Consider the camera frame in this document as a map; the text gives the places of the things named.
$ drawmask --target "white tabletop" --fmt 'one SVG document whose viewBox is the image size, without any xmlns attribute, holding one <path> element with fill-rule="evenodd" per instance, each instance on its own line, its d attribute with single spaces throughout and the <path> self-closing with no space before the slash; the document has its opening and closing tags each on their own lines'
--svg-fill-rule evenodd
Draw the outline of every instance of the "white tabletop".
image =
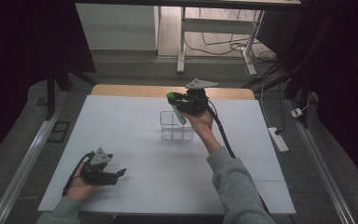
<svg viewBox="0 0 358 224">
<path fill-rule="evenodd" d="M 256 100 L 213 100 L 228 142 L 252 174 L 271 214 L 293 214 L 281 166 Z M 113 159 L 105 172 L 127 168 L 115 186 L 100 187 L 81 210 L 112 214 L 223 214 L 212 185 L 205 146 L 162 140 L 161 111 L 172 110 L 165 98 L 88 96 L 39 211 L 51 211 L 78 161 L 101 147 Z M 216 125 L 213 132 L 224 142 Z"/>
</svg>

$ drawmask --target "hand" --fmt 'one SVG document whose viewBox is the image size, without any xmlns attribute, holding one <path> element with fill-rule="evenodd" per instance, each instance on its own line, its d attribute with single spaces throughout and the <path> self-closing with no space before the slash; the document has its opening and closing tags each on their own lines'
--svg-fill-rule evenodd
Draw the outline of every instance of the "hand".
<svg viewBox="0 0 358 224">
<path fill-rule="evenodd" d="M 79 202 L 85 200 L 93 190 L 98 186 L 86 183 L 86 181 L 80 176 L 80 171 L 83 168 L 84 162 L 77 168 L 74 179 L 72 180 L 71 187 L 66 193 L 67 197 L 73 198 Z"/>
<path fill-rule="evenodd" d="M 198 134 L 202 135 L 205 132 L 212 131 L 213 117 L 208 111 L 204 111 L 198 115 L 190 115 L 185 112 L 181 112 L 191 123 L 193 130 Z"/>
<path fill-rule="evenodd" d="M 221 147 L 213 135 L 213 117 L 208 111 L 205 110 L 198 115 L 190 115 L 184 112 L 182 114 L 190 121 L 194 132 L 199 135 L 209 154 L 214 153 Z"/>
</svg>

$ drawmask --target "wooden edge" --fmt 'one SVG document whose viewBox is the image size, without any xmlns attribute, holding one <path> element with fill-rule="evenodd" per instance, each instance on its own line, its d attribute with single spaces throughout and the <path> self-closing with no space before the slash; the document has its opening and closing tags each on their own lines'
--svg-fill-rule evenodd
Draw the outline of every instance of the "wooden edge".
<svg viewBox="0 0 358 224">
<path fill-rule="evenodd" d="M 222 100 L 254 100 L 255 95 L 249 89 L 208 88 L 206 94 L 211 99 Z M 185 87 L 169 86 L 133 86 L 133 85 L 95 85 L 91 95 L 166 97 L 170 91 L 186 93 Z"/>
</svg>

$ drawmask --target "table leg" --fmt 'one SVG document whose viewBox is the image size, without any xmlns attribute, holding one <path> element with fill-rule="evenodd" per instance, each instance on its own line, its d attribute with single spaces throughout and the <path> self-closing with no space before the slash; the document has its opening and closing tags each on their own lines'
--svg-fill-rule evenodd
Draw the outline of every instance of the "table leg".
<svg viewBox="0 0 358 224">
<path fill-rule="evenodd" d="M 185 72 L 185 26 L 186 26 L 186 8 L 182 7 L 178 66 L 176 70 L 178 74 L 183 74 Z"/>
<path fill-rule="evenodd" d="M 260 25 L 261 18 L 263 17 L 264 11 L 259 11 L 256 20 L 254 21 L 254 26 L 252 32 L 250 33 L 248 44 L 245 49 L 242 49 L 243 59 L 246 61 L 246 67 L 249 71 L 250 76 L 254 76 L 257 74 L 255 71 L 255 66 L 253 65 L 252 58 L 250 56 L 252 45 L 255 41 L 255 35 L 257 34 L 258 27 Z"/>
<path fill-rule="evenodd" d="M 51 66 L 48 70 L 48 114 L 46 120 L 50 120 L 55 111 L 55 80 L 54 80 L 54 68 Z"/>
</svg>

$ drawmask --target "metal stand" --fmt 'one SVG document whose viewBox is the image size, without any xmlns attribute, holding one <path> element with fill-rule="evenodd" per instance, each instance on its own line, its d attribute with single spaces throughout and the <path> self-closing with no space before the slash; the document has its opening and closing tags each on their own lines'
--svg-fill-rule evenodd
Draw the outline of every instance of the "metal stand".
<svg viewBox="0 0 358 224">
<path fill-rule="evenodd" d="M 257 72 L 255 71 L 255 66 L 253 65 L 253 61 L 252 61 L 250 54 L 251 54 L 251 50 L 252 50 L 252 45 L 255 41 L 255 35 L 257 34 L 258 27 L 260 26 L 261 18 L 263 17 L 263 13 L 264 13 L 264 11 L 259 11 L 257 19 L 254 22 L 252 32 L 249 36 L 249 40 L 246 45 L 246 48 L 241 51 L 242 55 L 243 55 L 243 59 L 246 62 L 246 67 L 248 68 L 249 75 L 251 75 L 251 76 L 254 76 L 257 74 Z"/>
<path fill-rule="evenodd" d="M 186 8 L 181 8 L 181 31 L 180 31 L 180 43 L 178 53 L 178 65 L 177 73 L 183 74 L 185 72 L 185 32 L 197 32 L 197 33 L 214 33 L 214 34 L 237 34 L 237 35 L 249 35 L 249 41 L 247 47 L 242 50 L 242 55 L 246 61 L 249 73 L 256 75 L 255 67 L 250 57 L 252 45 L 255 40 L 263 11 L 260 11 L 256 21 L 225 21 L 225 20 L 208 20 L 208 19 L 193 19 L 186 18 Z"/>
<path fill-rule="evenodd" d="M 50 120 L 55 111 L 55 82 L 57 82 L 61 91 L 70 91 L 72 89 L 71 79 L 68 77 L 66 71 L 74 74 L 75 76 L 83 79 L 91 86 L 98 84 L 97 81 L 88 77 L 84 73 L 78 71 L 69 64 L 63 63 L 62 65 L 52 65 L 48 70 L 48 114 L 46 120 Z"/>
</svg>

